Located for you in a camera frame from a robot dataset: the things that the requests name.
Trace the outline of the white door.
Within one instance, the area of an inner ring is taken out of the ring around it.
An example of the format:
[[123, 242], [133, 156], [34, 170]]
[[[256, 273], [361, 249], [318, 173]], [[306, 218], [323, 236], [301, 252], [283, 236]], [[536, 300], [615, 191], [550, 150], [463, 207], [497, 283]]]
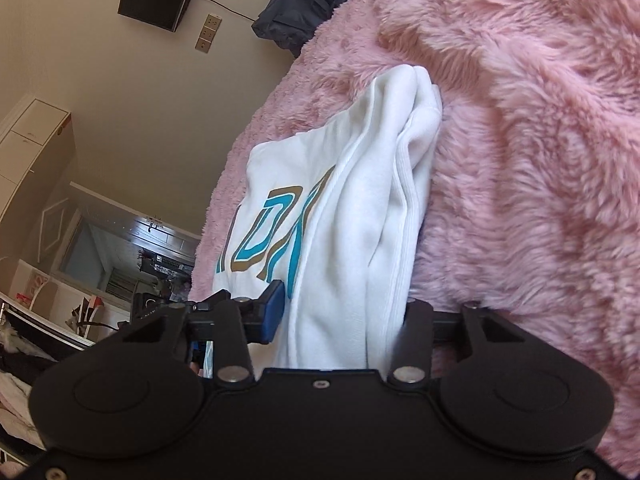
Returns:
[[185, 300], [199, 242], [70, 181], [43, 208], [29, 258], [66, 285], [127, 311], [138, 292]]

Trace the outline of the white wardrobe cabinet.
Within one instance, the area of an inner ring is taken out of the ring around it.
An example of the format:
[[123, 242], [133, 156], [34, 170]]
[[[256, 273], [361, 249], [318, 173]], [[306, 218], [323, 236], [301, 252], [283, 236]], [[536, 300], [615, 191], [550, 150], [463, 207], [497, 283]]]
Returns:
[[2, 266], [21, 258], [75, 152], [67, 110], [26, 94], [2, 120]]

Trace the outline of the pink fluffy bed blanket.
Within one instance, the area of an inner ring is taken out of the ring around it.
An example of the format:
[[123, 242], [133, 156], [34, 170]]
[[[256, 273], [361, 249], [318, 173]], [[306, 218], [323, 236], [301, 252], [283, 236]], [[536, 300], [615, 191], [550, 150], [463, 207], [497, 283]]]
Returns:
[[245, 192], [255, 145], [322, 126], [389, 68], [444, 102], [411, 292], [465, 301], [597, 370], [615, 394], [600, 454], [639, 472], [639, 0], [348, 0], [236, 138], [191, 295]]

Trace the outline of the dark blue bag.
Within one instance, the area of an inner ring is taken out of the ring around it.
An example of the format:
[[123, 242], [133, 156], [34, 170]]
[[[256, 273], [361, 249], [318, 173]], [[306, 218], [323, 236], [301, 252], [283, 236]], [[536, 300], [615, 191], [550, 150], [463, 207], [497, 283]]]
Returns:
[[254, 34], [298, 58], [317, 28], [347, 0], [269, 0], [252, 24]]

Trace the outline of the white sweatshirt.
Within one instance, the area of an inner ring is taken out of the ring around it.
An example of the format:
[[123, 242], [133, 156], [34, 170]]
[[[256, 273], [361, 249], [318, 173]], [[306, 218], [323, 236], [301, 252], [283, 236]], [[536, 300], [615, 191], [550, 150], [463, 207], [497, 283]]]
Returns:
[[252, 149], [213, 288], [284, 285], [276, 336], [248, 348], [254, 367], [388, 370], [441, 123], [430, 74], [402, 64], [323, 127]]

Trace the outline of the wall socket strip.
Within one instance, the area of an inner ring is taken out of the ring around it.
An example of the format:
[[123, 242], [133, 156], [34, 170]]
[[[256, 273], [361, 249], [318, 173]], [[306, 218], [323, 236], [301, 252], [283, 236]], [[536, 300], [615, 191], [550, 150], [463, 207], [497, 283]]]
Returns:
[[222, 19], [214, 14], [208, 14], [204, 25], [198, 34], [195, 49], [207, 53], [213, 44], [216, 33], [219, 30]]

